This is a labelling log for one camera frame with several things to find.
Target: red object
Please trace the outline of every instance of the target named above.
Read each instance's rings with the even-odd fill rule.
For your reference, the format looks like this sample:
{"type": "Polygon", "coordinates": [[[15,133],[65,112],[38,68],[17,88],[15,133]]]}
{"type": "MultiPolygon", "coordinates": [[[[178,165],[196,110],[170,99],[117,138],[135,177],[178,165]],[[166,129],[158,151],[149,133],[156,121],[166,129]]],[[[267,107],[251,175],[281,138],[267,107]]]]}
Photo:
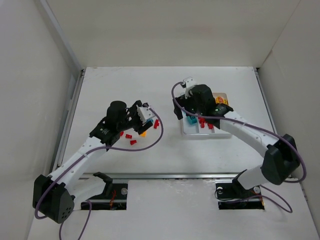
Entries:
{"type": "Polygon", "coordinates": [[[154,129],[157,129],[157,127],[159,126],[160,124],[159,124],[159,119],[157,119],[157,120],[155,120],[155,123],[154,123],[154,125],[153,125],[153,128],[154,129]]]}
{"type": "Polygon", "coordinates": [[[205,121],[206,121],[203,117],[199,117],[198,119],[199,119],[199,123],[201,123],[201,124],[205,123],[205,121]]]}

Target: blue object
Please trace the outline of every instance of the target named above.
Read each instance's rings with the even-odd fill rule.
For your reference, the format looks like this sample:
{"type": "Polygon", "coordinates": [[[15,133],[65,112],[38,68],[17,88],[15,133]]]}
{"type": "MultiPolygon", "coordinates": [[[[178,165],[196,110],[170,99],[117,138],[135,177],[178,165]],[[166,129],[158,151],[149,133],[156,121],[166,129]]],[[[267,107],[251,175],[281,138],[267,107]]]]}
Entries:
{"type": "Polygon", "coordinates": [[[197,119],[196,119],[196,117],[194,117],[194,116],[187,116],[186,119],[187,119],[187,121],[188,121],[188,123],[189,123],[190,125],[193,125],[193,124],[196,124],[196,123],[197,123],[197,119]]]}

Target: wall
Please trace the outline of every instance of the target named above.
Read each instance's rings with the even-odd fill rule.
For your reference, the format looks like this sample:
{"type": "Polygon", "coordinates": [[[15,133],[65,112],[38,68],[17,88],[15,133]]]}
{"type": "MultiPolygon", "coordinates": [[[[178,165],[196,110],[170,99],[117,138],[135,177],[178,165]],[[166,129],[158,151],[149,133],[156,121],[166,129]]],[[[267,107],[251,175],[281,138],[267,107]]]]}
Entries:
{"type": "Polygon", "coordinates": [[[83,67],[260,67],[299,0],[48,0],[83,67]]]}
{"type": "Polygon", "coordinates": [[[0,0],[0,239],[26,238],[71,72],[32,0],[0,0]]]}
{"type": "Polygon", "coordinates": [[[259,70],[277,130],[295,137],[306,167],[303,182],[320,231],[320,0],[301,0],[259,70]]]}

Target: yellow object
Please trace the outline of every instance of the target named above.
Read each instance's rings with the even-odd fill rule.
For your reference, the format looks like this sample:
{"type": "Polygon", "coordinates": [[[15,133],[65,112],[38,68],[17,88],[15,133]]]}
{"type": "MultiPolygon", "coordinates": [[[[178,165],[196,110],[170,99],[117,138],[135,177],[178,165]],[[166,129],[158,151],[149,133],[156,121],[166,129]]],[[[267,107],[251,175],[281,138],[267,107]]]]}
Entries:
{"type": "Polygon", "coordinates": [[[144,133],[140,134],[141,137],[146,137],[147,136],[147,131],[145,131],[144,133]]]}

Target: white wall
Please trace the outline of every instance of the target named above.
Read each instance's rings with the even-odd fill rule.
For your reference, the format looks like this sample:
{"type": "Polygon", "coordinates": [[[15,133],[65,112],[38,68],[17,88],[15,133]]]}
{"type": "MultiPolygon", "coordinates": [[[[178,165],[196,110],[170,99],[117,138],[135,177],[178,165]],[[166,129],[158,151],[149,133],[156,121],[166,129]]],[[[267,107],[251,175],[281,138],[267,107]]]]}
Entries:
{"type": "Polygon", "coordinates": [[[260,67],[299,0],[48,0],[83,67],[260,67]]]}
{"type": "Polygon", "coordinates": [[[306,162],[303,186],[320,231],[320,0],[301,0],[259,75],[277,130],[295,137],[306,162]]]}
{"type": "Polygon", "coordinates": [[[0,239],[22,240],[71,72],[32,0],[0,0],[0,239]]]}

